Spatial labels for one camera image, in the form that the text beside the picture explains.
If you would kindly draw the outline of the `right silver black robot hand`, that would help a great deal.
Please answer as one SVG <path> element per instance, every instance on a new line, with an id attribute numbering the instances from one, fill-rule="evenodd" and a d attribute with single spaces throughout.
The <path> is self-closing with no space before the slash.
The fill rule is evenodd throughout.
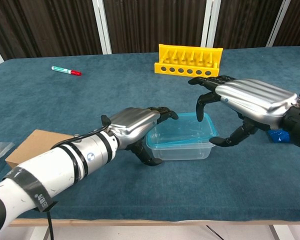
<path id="1" fill-rule="evenodd" d="M 236 79 L 221 75 L 217 77 L 194 77 L 190 85 L 200 85 L 210 92 L 197 99 L 196 117 L 204 118 L 207 104 L 222 102 L 242 119 L 229 137 L 212 137 L 209 142 L 219 147 L 238 145 L 258 130 L 278 130 L 286 112 L 297 103 L 297 94 L 256 79 Z"/>

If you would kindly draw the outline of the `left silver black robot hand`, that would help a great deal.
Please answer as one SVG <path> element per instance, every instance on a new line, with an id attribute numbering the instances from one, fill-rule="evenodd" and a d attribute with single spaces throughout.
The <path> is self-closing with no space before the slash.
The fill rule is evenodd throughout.
<path id="1" fill-rule="evenodd" d="M 177 120 L 179 116 L 165 106 L 128 107 L 109 118 L 110 124 L 106 131 L 116 137 L 119 150 L 131 151 L 147 166 L 157 166 L 163 161 L 150 156 L 143 145 L 143 139 L 156 125 L 169 118 Z"/>

